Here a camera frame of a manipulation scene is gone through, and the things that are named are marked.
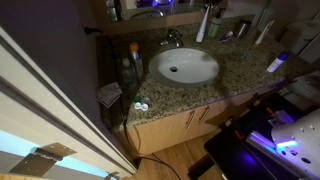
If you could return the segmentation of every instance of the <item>mirror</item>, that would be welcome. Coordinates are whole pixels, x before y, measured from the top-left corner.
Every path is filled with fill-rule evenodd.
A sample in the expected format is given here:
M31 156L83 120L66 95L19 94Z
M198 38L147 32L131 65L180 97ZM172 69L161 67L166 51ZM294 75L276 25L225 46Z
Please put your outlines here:
M112 22L201 11L210 0L106 0Z

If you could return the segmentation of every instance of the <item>white sink basin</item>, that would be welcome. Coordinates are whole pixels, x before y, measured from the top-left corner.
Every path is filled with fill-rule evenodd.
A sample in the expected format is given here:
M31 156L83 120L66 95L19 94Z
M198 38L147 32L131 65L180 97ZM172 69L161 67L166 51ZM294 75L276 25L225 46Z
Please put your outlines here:
M149 63L151 76L172 87L197 87L211 82L219 65L209 54L191 48L164 51Z

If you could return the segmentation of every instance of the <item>cabinet door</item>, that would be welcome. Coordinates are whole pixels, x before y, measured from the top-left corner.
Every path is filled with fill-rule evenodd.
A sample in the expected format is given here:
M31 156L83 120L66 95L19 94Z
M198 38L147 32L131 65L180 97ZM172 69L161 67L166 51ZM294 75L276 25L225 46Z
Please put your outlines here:
M128 128L130 144L138 153L136 155L148 155L182 142L195 114L196 110L192 109Z
M208 124L206 121L220 114L224 108L224 104L221 101L199 107L184 137L184 141L217 130L217 126Z

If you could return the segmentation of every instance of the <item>cup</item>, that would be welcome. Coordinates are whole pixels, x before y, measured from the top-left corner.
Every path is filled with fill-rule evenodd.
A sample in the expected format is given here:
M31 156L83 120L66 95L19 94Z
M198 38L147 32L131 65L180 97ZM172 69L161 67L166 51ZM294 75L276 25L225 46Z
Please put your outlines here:
M242 39L249 31L252 22L247 19L241 19L238 26L236 26L233 36Z

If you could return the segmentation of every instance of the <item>faucet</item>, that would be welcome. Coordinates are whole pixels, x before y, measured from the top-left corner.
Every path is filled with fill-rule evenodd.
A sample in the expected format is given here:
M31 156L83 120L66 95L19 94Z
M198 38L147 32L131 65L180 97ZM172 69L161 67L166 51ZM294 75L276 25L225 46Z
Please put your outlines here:
M160 45L168 45L169 43L173 43L176 47L182 47L183 42L181 41L180 37L182 34L176 29L169 29L166 39L160 42Z

